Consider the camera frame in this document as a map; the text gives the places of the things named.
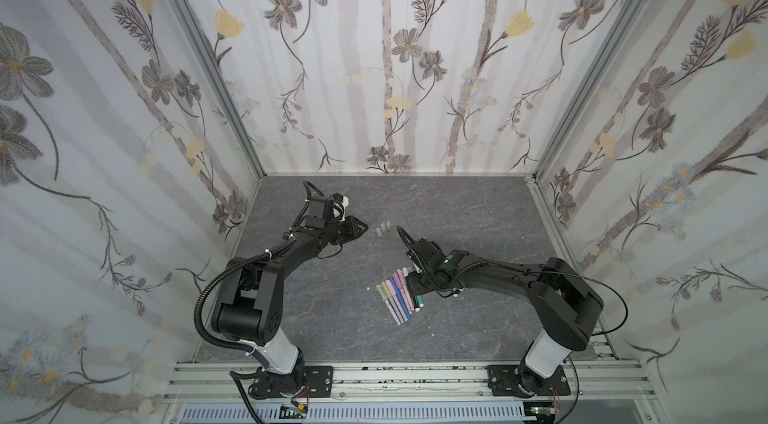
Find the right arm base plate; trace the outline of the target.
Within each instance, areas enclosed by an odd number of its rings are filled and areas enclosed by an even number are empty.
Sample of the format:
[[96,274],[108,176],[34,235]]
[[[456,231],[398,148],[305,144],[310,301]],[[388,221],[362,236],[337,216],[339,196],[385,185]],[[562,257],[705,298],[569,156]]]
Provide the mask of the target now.
[[488,365],[486,371],[488,388],[495,397],[529,399],[572,394],[562,365],[549,378],[542,378],[527,367],[519,370],[519,365]]

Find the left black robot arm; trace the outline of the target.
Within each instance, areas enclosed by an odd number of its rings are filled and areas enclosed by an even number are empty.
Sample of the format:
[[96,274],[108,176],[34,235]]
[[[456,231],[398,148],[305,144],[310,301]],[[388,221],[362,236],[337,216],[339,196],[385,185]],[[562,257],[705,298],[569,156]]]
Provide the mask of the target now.
[[369,229],[354,216],[310,222],[310,227],[288,231],[273,249],[231,260],[209,283],[195,309],[196,328],[204,341],[253,356],[272,374],[294,372],[300,350],[281,328],[286,278],[318,258],[325,247],[341,248]]

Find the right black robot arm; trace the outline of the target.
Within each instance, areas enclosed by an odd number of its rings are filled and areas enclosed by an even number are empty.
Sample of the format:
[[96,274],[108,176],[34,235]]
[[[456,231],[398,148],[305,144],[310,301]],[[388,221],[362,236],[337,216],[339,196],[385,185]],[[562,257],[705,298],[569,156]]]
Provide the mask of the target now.
[[444,253],[436,242],[409,234],[401,240],[417,268],[406,278],[414,296],[435,292],[451,297],[480,289],[528,301],[542,331],[522,359],[523,379],[549,379],[567,357],[586,349],[604,301],[566,261],[552,257],[543,264],[502,262],[464,250]]

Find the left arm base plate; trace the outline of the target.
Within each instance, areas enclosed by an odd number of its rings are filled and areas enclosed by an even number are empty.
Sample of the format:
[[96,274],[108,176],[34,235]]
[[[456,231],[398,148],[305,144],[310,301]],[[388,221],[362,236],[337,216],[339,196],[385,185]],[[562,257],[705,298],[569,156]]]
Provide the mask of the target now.
[[332,366],[298,366],[291,374],[276,374],[259,369],[248,378],[248,395],[256,400],[294,396],[329,398],[334,377]]

